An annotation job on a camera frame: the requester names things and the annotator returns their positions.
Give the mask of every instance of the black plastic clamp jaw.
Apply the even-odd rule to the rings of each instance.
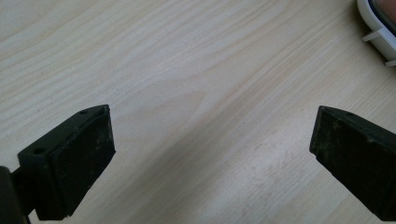
[[[377,217],[396,221],[396,134],[321,106],[310,151]]]
[[[0,166],[0,224],[72,216],[114,153],[108,105],[77,112],[18,154],[12,174]]]

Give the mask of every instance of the screw hole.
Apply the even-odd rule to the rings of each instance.
[[[41,154],[41,153],[43,153],[43,152],[45,152],[45,151],[46,151],[45,148],[39,147],[39,148],[36,148],[35,150],[33,150],[33,153],[35,153],[36,155],[38,155],[38,154]]]

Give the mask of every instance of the white object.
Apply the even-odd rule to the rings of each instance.
[[[390,30],[378,19],[370,7],[369,0],[358,0],[358,8],[361,17],[367,25],[373,30],[362,40],[370,41],[379,52],[388,60],[385,66],[396,65],[396,37]]]

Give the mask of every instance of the light wood grain surface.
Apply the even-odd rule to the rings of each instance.
[[[396,132],[367,32],[354,0],[0,1],[0,164],[109,104],[117,153],[60,223],[380,223],[308,150],[319,105]]]

